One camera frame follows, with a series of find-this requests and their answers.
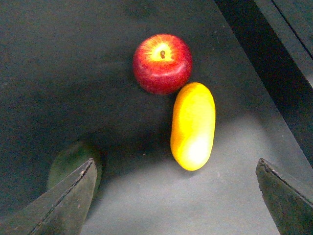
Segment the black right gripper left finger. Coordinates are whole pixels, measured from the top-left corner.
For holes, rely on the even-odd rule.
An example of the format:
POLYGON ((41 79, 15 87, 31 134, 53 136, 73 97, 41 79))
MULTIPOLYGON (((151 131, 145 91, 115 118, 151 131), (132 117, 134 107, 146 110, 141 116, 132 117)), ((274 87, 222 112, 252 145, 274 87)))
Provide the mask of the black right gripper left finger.
POLYGON ((2 235, 78 235, 88 214, 97 169, 87 160, 0 226, 2 235))

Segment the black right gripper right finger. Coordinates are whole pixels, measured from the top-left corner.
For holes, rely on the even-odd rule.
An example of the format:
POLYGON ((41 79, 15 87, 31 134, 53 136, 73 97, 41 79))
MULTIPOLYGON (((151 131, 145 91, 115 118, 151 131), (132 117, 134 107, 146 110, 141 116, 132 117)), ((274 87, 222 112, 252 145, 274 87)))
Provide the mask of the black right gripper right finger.
POLYGON ((313 233, 313 188, 260 158, 256 176, 263 201, 281 235, 313 233))

